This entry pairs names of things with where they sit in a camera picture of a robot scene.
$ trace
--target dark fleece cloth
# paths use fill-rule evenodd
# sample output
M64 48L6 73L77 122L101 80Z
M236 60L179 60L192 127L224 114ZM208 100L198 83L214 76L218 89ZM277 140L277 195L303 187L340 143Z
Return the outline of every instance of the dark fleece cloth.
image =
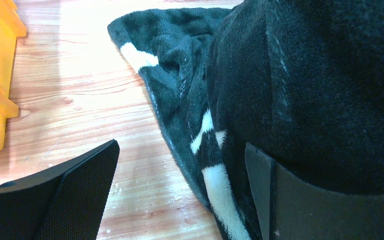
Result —
M261 235L246 142L310 184L384 194L384 0L151 9L116 19L108 32L119 48L157 56L138 73L174 159L209 210L190 144L207 108L214 130L227 131L223 161L252 239Z

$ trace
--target white patch on fabric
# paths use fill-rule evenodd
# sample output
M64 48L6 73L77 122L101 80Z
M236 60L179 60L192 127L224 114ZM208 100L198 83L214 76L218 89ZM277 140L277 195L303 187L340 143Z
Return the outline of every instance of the white patch on fabric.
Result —
M201 141L203 140L203 134L208 133L213 129L213 119L211 118L211 112L208 109L204 113L204 116L202 116L201 129L199 130L198 135L195 137L192 143L190 143L190 149L194 155L197 154L198 150L200 149Z
M227 130L223 130L215 133L215 139L217 139L217 144L220 149L222 148L223 143L225 142L226 132Z
M228 172L223 163L202 170L209 202L215 217L231 240L251 240L235 208Z
M155 67L158 65L158 57L145 51L139 51L131 42L127 42L120 48L121 54L135 70L136 73L143 67Z

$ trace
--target black fabric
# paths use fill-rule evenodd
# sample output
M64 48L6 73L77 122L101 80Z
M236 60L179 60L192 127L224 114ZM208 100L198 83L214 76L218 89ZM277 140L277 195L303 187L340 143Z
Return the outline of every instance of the black fabric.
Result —
M384 239L384 194L343 194L308 184L249 143L245 161L263 239Z
M119 153L112 140L0 185L0 240L95 240Z
M251 238L261 236L246 142L314 186L384 194L384 0L150 9L114 20L108 32L119 48L157 56L138 74L174 159L210 211L200 166L216 159L194 157L191 143L207 110L214 131L225 131L220 154Z

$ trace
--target wooden table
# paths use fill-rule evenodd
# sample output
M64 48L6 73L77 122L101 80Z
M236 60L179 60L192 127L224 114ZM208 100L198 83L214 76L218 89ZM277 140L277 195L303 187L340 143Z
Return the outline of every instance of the wooden table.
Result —
M142 79L107 25L136 10L232 8L241 0L16 0L19 39L0 184L77 157L111 139L121 153L99 240L220 239L158 128Z

